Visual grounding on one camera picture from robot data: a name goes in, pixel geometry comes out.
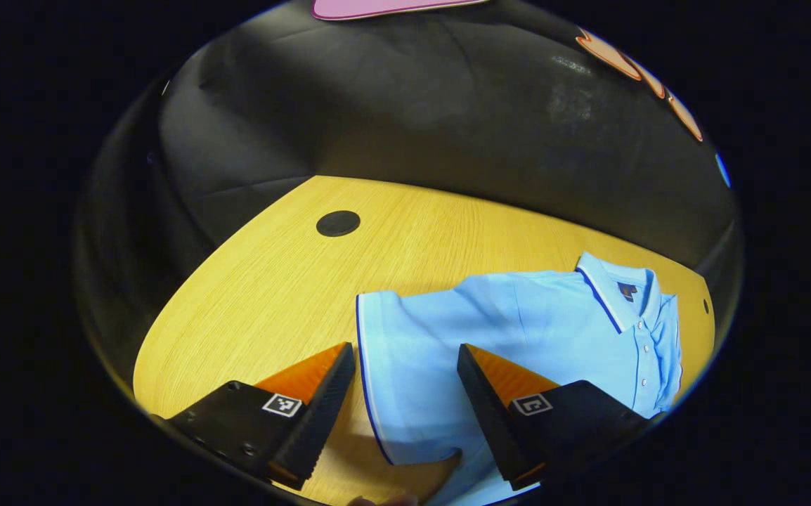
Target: wooden table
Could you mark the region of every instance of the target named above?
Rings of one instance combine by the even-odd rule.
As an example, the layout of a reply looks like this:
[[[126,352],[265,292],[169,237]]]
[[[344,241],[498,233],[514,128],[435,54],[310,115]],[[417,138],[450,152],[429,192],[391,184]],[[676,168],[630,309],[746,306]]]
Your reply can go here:
[[[349,210],[361,226],[325,237],[316,222]],[[655,253],[550,216],[427,188],[315,176],[254,217],[184,282],[146,335],[134,371],[136,400],[171,417],[231,379],[254,384],[339,342],[355,346],[355,296],[448,290],[469,275],[573,271],[583,251],[656,272],[678,294],[682,365],[678,398],[711,355],[714,320],[704,279]],[[375,442],[361,374],[315,473],[301,494],[332,505],[363,495],[424,500],[450,474],[446,462],[393,467]]]

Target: orange cutout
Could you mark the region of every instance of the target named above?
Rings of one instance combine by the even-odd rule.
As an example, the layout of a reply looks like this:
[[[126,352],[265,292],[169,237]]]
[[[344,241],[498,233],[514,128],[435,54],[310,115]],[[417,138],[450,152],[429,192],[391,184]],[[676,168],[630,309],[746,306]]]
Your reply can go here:
[[[628,57],[627,55],[624,55],[624,58],[626,58],[626,60],[630,62],[631,65],[636,67],[637,70],[640,71],[640,74],[643,74],[643,78],[646,80],[646,83],[649,83],[650,89],[652,89],[652,91],[656,94],[658,98],[665,98],[665,84],[662,84],[662,82],[656,79],[656,77],[653,76],[653,74],[649,74],[649,71],[646,70],[646,68],[643,68],[642,65],[634,61],[633,58]]]
[[[508,408],[512,400],[539,394],[541,391],[559,387],[556,382],[541,377],[534,371],[522,368],[515,362],[509,362],[502,356],[493,355],[485,349],[466,344],[477,365],[484,372],[486,380],[493,385],[493,390],[502,405]]]
[[[591,54],[599,58],[599,60],[617,68],[617,70],[626,74],[627,77],[637,81],[642,79],[640,72],[637,72],[636,68],[631,66],[627,60],[624,60],[624,57],[618,52],[618,49],[612,48],[608,42],[592,35],[583,28],[578,27],[578,29],[583,32],[583,37],[577,37],[577,42],[579,42],[586,51],[591,52]]]
[[[309,404],[312,396],[315,395],[315,390],[318,390],[318,385],[325,379],[344,346],[346,343],[340,343],[318,355],[309,356],[302,362],[297,362],[289,368],[257,382],[255,386]]]
[[[670,103],[671,108],[675,110],[675,114],[681,119],[681,122],[684,122],[689,131],[692,132],[692,135],[694,135],[696,140],[702,142],[702,132],[699,131],[696,122],[694,119],[692,119],[691,113],[687,111],[687,108],[681,103],[680,100],[672,95],[671,90],[668,90],[668,103]]]
[[[268,462],[268,467],[271,468],[271,471],[274,471],[275,473],[280,474],[281,476],[287,478],[287,480],[294,480],[295,481],[295,480],[299,479],[295,475],[293,475],[293,473],[290,473],[290,471],[287,471],[287,469],[285,469],[284,467],[281,467],[278,464],[275,464],[274,462]]]
[[[543,464],[539,464],[539,465],[537,465],[537,467],[534,467],[534,468],[533,468],[533,469],[531,469],[530,471],[527,471],[527,473],[524,473],[524,474],[522,474],[521,476],[518,476],[517,478],[515,478],[515,481],[521,481],[521,480],[522,480],[522,479],[524,479],[525,477],[530,476],[531,474],[534,474],[534,473],[536,473],[537,471],[540,471],[540,469],[542,469],[542,468],[544,468],[544,467],[546,467],[546,463],[545,463],[545,462],[544,462]]]

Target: hand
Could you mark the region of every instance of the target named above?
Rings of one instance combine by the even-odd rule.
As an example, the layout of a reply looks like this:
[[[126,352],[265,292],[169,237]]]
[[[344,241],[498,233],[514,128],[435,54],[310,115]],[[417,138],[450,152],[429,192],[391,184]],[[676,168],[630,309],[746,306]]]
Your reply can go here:
[[[418,497],[411,494],[397,495],[396,497],[393,497],[393,499],[386,500],[386,502],[375,504],[364,497],[358,496],[355,499],[350,500],[350,503],[347,504],[347,506],[418,506]]]

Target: blue object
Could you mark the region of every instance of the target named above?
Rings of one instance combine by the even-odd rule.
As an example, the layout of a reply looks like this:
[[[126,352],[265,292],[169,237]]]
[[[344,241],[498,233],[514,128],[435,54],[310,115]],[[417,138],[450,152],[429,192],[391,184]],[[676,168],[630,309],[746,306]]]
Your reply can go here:
[[[730,177],[727,175],[727,169],[724,168],[724,161],[721,160],[721,156],[715,153],[715,161],[718,163],[718,169],[721,169],[721,176],[724,177],[724,183],[727,184],[727,187],[730,187]]]
[[[462,452],[428,506],[516,494],[496,470],[456,372],[461,343],[559,384],[585,379],[644,417],[668,410],[680,388],[676,295],[662,294],[650,269],[589,253],[571,273],[489,273],[405,298],[361,294],[356,311],[366,406],[387,460]]]

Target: shirt sleeve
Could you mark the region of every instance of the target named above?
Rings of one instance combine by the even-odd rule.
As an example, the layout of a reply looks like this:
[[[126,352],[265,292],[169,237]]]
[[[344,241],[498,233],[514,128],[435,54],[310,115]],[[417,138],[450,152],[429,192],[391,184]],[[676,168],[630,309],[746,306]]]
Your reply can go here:
[[[493,461],[486,440],[473,455],[462,458],[450,478],[424,506],[477,506],[492,504],[540,486],[539,483],[514,491]]]
[[[477,448],[484,436],[456,369],[459,346],[496,352],[524,342],[511,280],[477,276],[406,298],[361,294],[356,315],[365,404],[387,460],[437,462]]]
[[[681,375],[684,372],[684,368],[681,366],[681,337],[677,313],[677,296],[663,295],[663,298],[666,300],[662,304],[662,314],[659,319],[663,321],[665,327],[656,334],[659,338],[656,349],[663,350],[663,355],[659,356],[659,372],[662,374],[663,381],[662,389],[656,399],[656,409],[658,411],[671,409],[671,403],[675,400],[675,395],[681,388]]]

